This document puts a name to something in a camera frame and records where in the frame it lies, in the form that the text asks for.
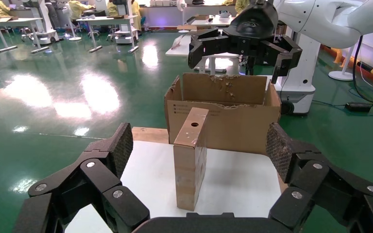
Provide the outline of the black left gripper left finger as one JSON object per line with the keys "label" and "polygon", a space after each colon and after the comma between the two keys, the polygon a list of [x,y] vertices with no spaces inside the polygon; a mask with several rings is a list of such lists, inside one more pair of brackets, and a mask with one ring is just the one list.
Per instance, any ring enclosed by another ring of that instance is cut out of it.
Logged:
{"label": "black left gripper left finger", "polygon": [[108,139],[90,143],[71,165],[28,189],[15,233],[63,233],[92,205],[114,233],[131,233],[149,220],[149,209],[121,181],[134,146],[129,123]]}

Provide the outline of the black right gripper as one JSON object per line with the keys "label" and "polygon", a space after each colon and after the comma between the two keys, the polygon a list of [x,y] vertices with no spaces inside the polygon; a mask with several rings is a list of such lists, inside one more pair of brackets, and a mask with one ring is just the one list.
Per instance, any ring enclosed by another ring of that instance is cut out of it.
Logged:
{"label": "black right gripper", "polygon": [[286,35],[274,41],[277,24],[278,13],[272,3],[252,1],[222,32],[205,29],[191,36],[188,66],[194,68],[204,56],[226,52],[257,56],[261,49],[262,62],[274,66],[271,83],[276,84],[278,77],[297,67],[303,51]]}

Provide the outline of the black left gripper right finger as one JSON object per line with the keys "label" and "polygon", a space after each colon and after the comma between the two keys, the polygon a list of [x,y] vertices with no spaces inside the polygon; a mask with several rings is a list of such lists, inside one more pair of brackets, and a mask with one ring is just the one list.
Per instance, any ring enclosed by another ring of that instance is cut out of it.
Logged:
{"label": "black left gripper right finger", "polygon": [[287,188],[270,209],[272,219],[299,232],[315,206],[349,233],[373,233],[373,183],[331,163],[314,145],[269,126],[266,153]]}

